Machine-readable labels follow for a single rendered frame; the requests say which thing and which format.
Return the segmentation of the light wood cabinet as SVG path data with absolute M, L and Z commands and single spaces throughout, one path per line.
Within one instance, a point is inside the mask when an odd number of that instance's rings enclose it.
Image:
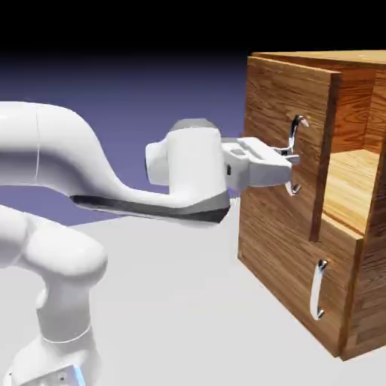
M 342 75 L 323 216 L 363 236 L 341 356 L 386 345 L 386 51 L 254 53 Z

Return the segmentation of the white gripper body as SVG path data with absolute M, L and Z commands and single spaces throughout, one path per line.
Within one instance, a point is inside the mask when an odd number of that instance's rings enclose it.
M 272 147 L 255 137 L 243 137 L 237 141 L 249 159 L 248 187 L 285 185 L 291 180 L 293 168 L 291 163 Z

